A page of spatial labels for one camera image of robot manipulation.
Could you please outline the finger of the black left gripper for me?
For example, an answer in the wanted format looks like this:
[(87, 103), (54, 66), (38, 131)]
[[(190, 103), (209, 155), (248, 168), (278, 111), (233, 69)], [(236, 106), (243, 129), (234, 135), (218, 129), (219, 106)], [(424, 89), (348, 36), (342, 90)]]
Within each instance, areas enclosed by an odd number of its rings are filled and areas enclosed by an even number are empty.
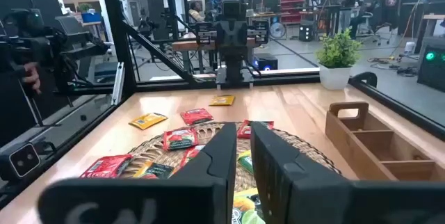
[(266, 44), (269, 40), (270, 26), (268, 20), (253, 20), (250, 26), (250, 37), (257, 44)]
[(198, 22), (195, 24), (195, 37), (198, 45), (209, 45), (213, 36), (211, 22)]

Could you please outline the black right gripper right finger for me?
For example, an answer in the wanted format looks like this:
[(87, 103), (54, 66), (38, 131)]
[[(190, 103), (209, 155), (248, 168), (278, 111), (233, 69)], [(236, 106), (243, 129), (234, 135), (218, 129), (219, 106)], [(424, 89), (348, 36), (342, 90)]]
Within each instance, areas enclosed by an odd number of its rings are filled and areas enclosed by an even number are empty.
[(444, 223), (442, 182), (346, 179), (260, 122), (251, 152), (267, 223)]

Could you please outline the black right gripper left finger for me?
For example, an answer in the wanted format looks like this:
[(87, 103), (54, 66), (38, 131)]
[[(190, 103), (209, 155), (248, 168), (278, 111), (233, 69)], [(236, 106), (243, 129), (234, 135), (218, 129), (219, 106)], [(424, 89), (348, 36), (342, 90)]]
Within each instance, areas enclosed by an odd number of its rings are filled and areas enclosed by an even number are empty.
[(43, 223), (230, 223), (236, 125), (229, 122), (169, 179), (71, 178), (38, 198)]

